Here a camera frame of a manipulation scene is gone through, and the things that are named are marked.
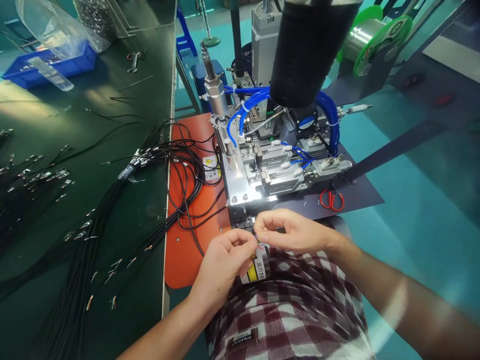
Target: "scissors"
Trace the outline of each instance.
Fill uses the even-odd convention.
[[[324,194],[325,194],[327,191],[328,191],[328,193],[327,193],[327,195],[328,195],[328,203],[325,204],[325,203],[323,202],[322,198],[323,198]],[[340,207],[335,207],[335,198],[337,197],[336,195],[338,195],[338,196],[340,197]],[[335,211],[335,212],[342,211],[342,210],[344,209],[344,206],[345,206],[344,196],[343,196],[341,193],[337,192],[334,188],[332,188],[332,189],[330,189],[330,190],[329,190],[329,189],[323,190],[323,191],[321,192],[321,194],[320,194],[320,199],[319,199],[319,201],[320,201],[320,204],[321,204],[325,209],[331,209],[331,210],[333,210],[333,211]]]

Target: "blue plastic bin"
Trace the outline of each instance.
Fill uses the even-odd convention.
[[[95,69],[95,62],[97,60],[97,54],[90,47],[89,42],[85,41],[80,56],[70,58],[68,60],[59,61],[51,64],[59,73],[66,78],[70,78],[74,75],[86,73]],[[10,80],[12,83],[24,89],[30,89],[38,85],[49,83],[49,81],[39,73],[36,68],[20,71],[25,65],[29,65],[28,59],[39,57],[40,59],[47,59],[52,55],[50,50],[37,51],[19,56],[15,59],[13,64],[1,77],[4,80]]]

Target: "hand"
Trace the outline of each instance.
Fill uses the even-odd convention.
[[[286,233],[276,232],[277,228],[285,228]],[[253,229],[260,242],[301,253],[328,253],[347,239],[339,232],[287,209],[259,213]]]
[[[257,240],[252,233],[233,229],[210,241],[188,297],[212,317],[227,299],[237,275],[252,265]]]

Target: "person's right hand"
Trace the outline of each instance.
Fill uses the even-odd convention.
[[[277,228],[285,228],[286,233],[275,231]],[[347,239],[339,232],[288,209],[259,213],[253,229],[260,242],[301,253],[328,253]]]

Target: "orange mat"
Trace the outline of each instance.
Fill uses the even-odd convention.
[[[188,117],[182,120],[179,120],[180,124],[187,126],[190,130],[191,138],[193,140],[203,141],[208,139],[213,133],[214,129],[209,123],[210,114],[201,114],[197,116]],[[180,129],[182,129],[183,136],[187,136],[186,129],[182,126],[174,125],[172,127],[172,140],[181,139]],[[207,150],[212,150],[212,142],[206,142],[198,144],[201,148]],[[215,155],[206,151],[202,151],[196,147],[191,148],[195,151],[201,159],[211,157]],[[181,175],[181,181],[185,186],[185,171],[183,165],[175,164],[178,168],[178,172]],[[188,174],[188,189],[187,195],[192,192],[194,187],[194,178],[190,171],[187,171]],[[209,183],[215,183],[218,179],[208,180]],[[220,181],[215,186],[202,186],[200,194],[193,201],[193,203],[188,208],[191,215],[203,214],[209,209],[213,201],[219,194],[219,192],[224,187],[223,180]],[[169,191],[170,195],[175,202],[175,204],[180,207],[180,204],[183,200],[183,193],[181,184],[179,181],[179,175],[174,168],[170,169],[170,180],[169,180]],[[217,203],[213,206],[208,214],[199,218],[192,218],[192,224],[196,225],[205,220],[210,214],[213,214],[215,211],[219,210],[222,207],[225,207],[227,198],[225,193],[223,193],[218,199]],[[169,201],[168,202],[168,215],[171,215],[175,211],[174,206]],[[189,228],[189,220],[186,216],[182,216],[181,223],[184,227]],[[217,215],[209,219],[205,224],[195,229],[195,234],[200,243],[200,247],[204,253],[207,252],[210,240],[215,236],[221,234],[222,232],[230,230],[230,218],[229,211],[225,208],[224,211],[221,211]],[[200,254],[192,232],[189,230],[183,230],[179,227],[178,223],[175,223],[166,233],[166,252],[165,252],[165,282],[166,284],[173,289],[183,288],[190,286],[194,283],[197,273],[202,262],[202,255]]]

